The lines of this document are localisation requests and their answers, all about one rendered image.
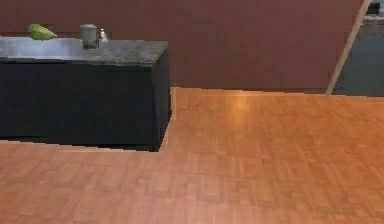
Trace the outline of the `black counter with grey top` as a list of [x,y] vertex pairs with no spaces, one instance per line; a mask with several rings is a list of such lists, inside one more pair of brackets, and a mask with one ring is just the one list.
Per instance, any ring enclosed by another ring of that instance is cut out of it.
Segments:
[[159,150],[171,117],[168,44],[0,37],[0,139]]

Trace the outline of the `grey cylindrical cup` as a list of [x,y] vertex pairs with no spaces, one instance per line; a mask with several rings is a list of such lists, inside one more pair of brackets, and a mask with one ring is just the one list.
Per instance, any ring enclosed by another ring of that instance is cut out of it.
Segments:
[[82,24],[80,26],[81,42],[84,49],[97,48],[97,27],[93,24]]

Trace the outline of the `green pear-shaped fruit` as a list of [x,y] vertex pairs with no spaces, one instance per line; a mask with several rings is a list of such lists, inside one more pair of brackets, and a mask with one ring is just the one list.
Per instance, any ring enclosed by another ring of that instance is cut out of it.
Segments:
[[57,35],[40,24],[30,24],[28,27],[29,36],[33,40],[50,40],[56,38]]

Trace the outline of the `small black box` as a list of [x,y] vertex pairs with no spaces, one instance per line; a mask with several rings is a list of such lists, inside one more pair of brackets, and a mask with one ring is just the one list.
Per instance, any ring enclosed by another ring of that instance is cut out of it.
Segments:
[[379,13],[380,7],[381,7],[380,2],[370,3],[368,6],[366,14],[367,15],[377,15]]

